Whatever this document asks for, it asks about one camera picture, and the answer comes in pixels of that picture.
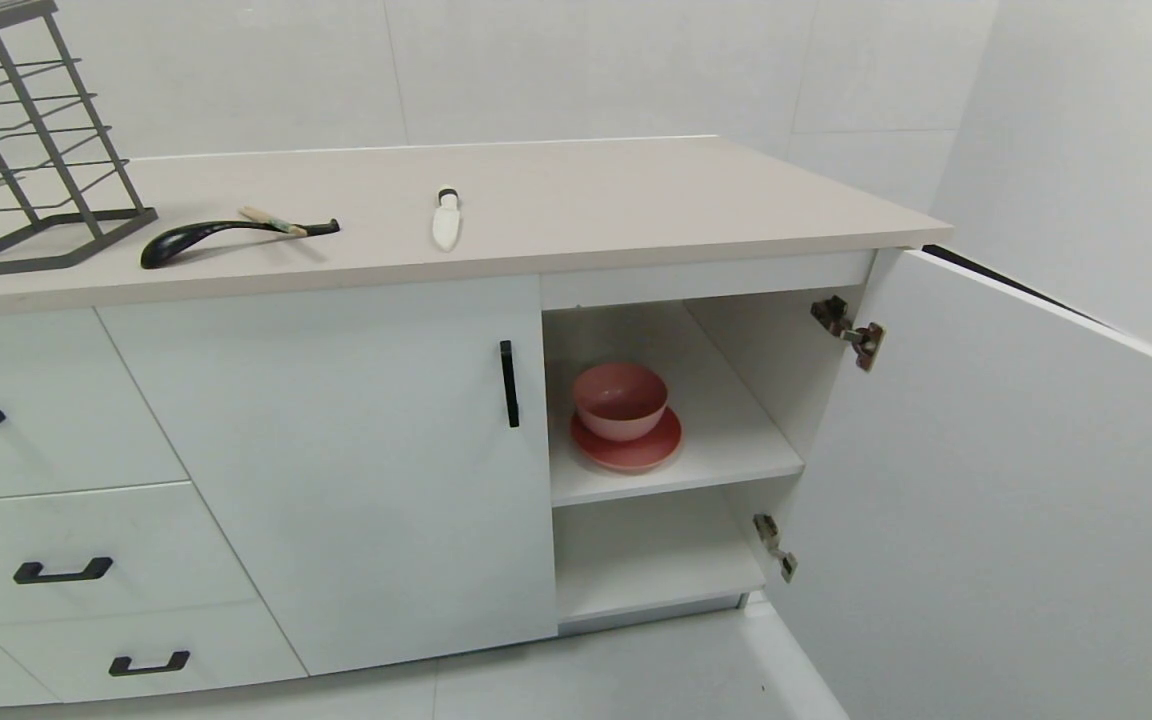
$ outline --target bowl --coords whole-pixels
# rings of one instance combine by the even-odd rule
[[[630,442],[612,442],[591,433],[579,416],[573,415],[573,442],[585,457],[617,473],[645,473],[666,464],[682,447],[682,423],[673,410],[666,409],[662,418],[644,437]]]
[[[634,363],[594,365],[573,385],[576,415],[591,433],[630,442],[657,427],[669,392],[659,374]]]

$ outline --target dish drying rack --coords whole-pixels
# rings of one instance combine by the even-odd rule
[[[0,31],[40,18],[56,53],[55,58],[45,60],[15,61],[0,35],[0,116],[14,114],[18,118],[20,111],[24,115],[20,122],[0,123],[0,188],[6,188],[6,192],[0,192],[0,213],[23,214],[26,222],[24,227],[0,237],[0,252],[59,225],[83,223],[91,238],[60,255],[0,259],[0,275],[69,268],[157,219],[154,209],[146,209],[136,194],[126,169],[128,160],[120,158],[109,141],[109,126],[101,123],[100,115],[96,113],[92,104],[94,94],[83,85],[77,68],[79,60],[70,55],[65,46],[54,18],[55,12],[54,0],[0,0]],[[65,83],[65,76],[68,76],[68,85],[60,92],[32,94],[26,79],[46,74],[60,74],[59,83]],[[55,77],[47,79],[56,81]],[[70,122],[66,118],[78,119]],[[50,122],[63,127],[52,128]],[[6,142],[10,142],[14,150],[23,143],[26,150],[24,156],[29,160],[18,160],[20,152],[5,152]],[[74,158],[79,150],[82,158]],[[31,187],[28,192],[23,179],[46,172],[55,173],[67,192],[63,199],[31,200],[31,195],[41,196],[44,191]],[[115,176],[122,182],[131,206],[92,210],[84,194]],[[50,214],[50,211],[68,205],[73,205],[74,211]]]

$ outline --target countertop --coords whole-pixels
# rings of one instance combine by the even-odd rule
[[[74,268],[0,275],[0,314],[918,247],[952,232],[718,137],[191,156],[128,169],[160,219]],[[55,191],[44,182],[28,179],[26,191]],[[460,243],[449,253],[430,236],[444,184],[461,197]],[[116,179],[91,197],[93,209],[128,206]],[[336,218],[342,230],[276,242],[268,232],[223,232],[168,268],[141,268],[156,234],[237,218],[243,205],[297,223]],[[0,214],[0,234],[21,223],[20,214]],[[68,249],[81,229],[47,232],[0,258]]]

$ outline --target cabinet hinge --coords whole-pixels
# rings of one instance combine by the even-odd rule
[[[847,318],[847,301],[838,295],[831,300],[819,300],[812,304],[812,316],[838,340],[851,343],[856,351],[856,366],[869,372],[874,365],[878,348],[882,346],[882,325],[870,323],[869,327],[855,328]]]
[[[799,560],[794,553],[781,550],[781,529],[776,526],[776,521],[771,515],[759,511],[755,515],[755,530],[758,530],[758,539],[763,541],[763,547],[767,548],[768,555],[781,566],[781,579],[790,582],[794,571],[799,569]]]

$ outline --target plate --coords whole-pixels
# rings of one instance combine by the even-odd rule
[[[619,473],[645,473],[675,456],[682,447],[682,423],[672,407],[666,407],[652,432],[628,442],[613,442],[594,435],[576,414],[573,414],[571,434],[585,457]]]

